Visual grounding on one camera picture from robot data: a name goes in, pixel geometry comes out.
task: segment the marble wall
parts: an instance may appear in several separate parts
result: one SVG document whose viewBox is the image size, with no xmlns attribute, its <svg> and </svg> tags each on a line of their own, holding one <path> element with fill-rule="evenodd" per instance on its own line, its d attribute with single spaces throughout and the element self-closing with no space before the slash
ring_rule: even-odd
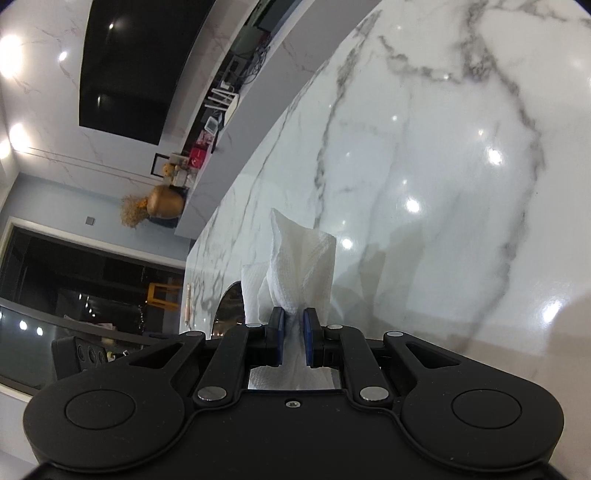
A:
<svg viewBox="0 0 591 480">
<path fill-rule="evenodd" d="M 590 26 L 566 0 L 382 1 L 213 212 L 187 259 L 191 326 L 268 261 L 274 207 L 337 238 L 331 323 L 549 389 L 552 461 L 591 479 Z"/>
</svg>

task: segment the round black object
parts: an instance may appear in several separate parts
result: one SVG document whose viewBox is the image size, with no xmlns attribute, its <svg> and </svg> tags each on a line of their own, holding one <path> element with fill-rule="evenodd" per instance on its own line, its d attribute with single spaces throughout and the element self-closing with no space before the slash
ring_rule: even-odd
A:
<svg viewBox="0 0 591 480">
<path fill-rule="evenodd" d="M 22 420 L 36 457 L 88 471 L 126 468 L 161 452 L 185 413 L 167 373 L 113 362 L 43 388 Z"/>
<path fill-rule="evenodd" d="M 468 359 L 422 370 L 401 420 L 431 455 L 478 469 L 547 460 L 564 424 L 560 405 L 546 390 Z"/>
<path fill-rule="evenodd" d="M 521 405 L 496 390 L 471 390 L 458 395 L 452 404 L 456 417 L 480 429 L 508 427 L 521 415 Z"/>
<path fill-rule="evenodd" d="M 135 411 L 135 402 L 115 390 L 93 390 L 72 398 L 66 417 L 83 429 L 103 430 L 121 425 Z"/>
</svg>

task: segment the wall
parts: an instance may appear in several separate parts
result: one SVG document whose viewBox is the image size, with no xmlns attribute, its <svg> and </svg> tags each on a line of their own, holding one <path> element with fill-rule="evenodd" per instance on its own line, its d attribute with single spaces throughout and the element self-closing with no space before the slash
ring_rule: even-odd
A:
<svg viewBox="0 0 591 480">
<path fill-rule="evenodd" d="M 20 480 L 35 468 L 35 465 L 0 450 L 0 478 Z"/>
<path fill-rule="evenodd" d="M 36 464 L 37 460 L 22 429 L 22 414 L 26 406 L 25 401 L 0 391 L 0 450 L 25 462 Z"/>
<path fill-rule="evenodd" d="M 21 174 L 0 212 L 0 231 L 4 231 L 8 217 L 13 216 L 119 247 L 185 261 L 188 239 L 175 236 L 173 229 L 149 222 L 136 229 L 123 226 L 119 205 L 113 198 Z M 93 226 L 85 225 L 87 216 L 96 219 Z"/>
</svg>

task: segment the red box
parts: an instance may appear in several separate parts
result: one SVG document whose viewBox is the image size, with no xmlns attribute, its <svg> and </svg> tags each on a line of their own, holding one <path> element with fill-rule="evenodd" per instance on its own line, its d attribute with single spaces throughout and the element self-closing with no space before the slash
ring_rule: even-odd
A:
<svg viewBox="0 0 591 480">
<path fill-rule="evenodd" d="M 191 167 L 191 168 L 203 167 L 206 157 L 207 157 L 207 150 L 204 150 L 199 147 L 193 147 L 191 149 L 191 153 L 189 154 L 189 167 Z"/>
</svg>

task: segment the screw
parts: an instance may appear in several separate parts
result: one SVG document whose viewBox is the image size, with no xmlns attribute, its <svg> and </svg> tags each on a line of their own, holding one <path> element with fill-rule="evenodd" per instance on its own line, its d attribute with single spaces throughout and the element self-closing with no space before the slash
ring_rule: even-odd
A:
<svg viewBox="0 0 591 480">
<path fill-rule="evenodd" d="M 226 398 L 228 393 L 222 387 L 203 387 L 197 396 L 204 401 L 217 401 Z"/>
<path fill-rule="evenodd" d="M 365 387 L 359 392 L 359 396 L 366 401 L 386 400 L 388 395 L 388 390 L 382 387 Z"/>
</svg>

